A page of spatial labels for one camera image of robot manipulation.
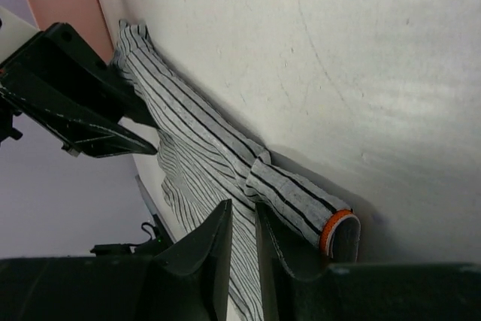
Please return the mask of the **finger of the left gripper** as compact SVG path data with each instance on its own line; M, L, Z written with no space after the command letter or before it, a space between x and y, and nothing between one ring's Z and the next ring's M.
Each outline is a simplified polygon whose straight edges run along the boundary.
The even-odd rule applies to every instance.
M68 23L36 32L1 63L1 95L26 112L154 124L132 85L122 80Z
M95 78L26 68L1 70L1 140L23 133L14 118L26 115L62 142L62 150L94 158L156 154L149 142L121 126L122 103Z

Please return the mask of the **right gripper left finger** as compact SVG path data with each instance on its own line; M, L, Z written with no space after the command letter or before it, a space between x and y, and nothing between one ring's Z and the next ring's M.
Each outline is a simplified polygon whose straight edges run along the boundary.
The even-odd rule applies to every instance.
M157 256L1 261L3 320L224 320L232 204Z

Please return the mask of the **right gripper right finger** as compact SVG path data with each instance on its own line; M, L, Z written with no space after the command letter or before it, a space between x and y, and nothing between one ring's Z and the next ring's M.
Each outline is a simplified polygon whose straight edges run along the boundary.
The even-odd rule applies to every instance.
M256 205L266 320L478 320L480 266L335 263Z

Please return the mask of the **grey striped underwear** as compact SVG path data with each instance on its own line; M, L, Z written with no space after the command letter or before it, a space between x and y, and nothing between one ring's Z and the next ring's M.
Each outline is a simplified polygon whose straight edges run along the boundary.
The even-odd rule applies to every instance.
M187 231L224 200L232 204L228 292L244 320L263 319L256 248L258 203L335 261L354 262L361 224L352 208L232 126L156 52L143 23L119 22L112 65L144 100L159 137L165 202Z

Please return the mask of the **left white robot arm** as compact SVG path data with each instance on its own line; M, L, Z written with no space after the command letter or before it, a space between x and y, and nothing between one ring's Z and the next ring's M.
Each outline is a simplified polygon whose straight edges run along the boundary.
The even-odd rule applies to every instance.
M94 158L156 154L120 125L127 117L156 127L144 101L68 23L41 31L1 9L1 139L19 140L14 117L26 115L62 142Z

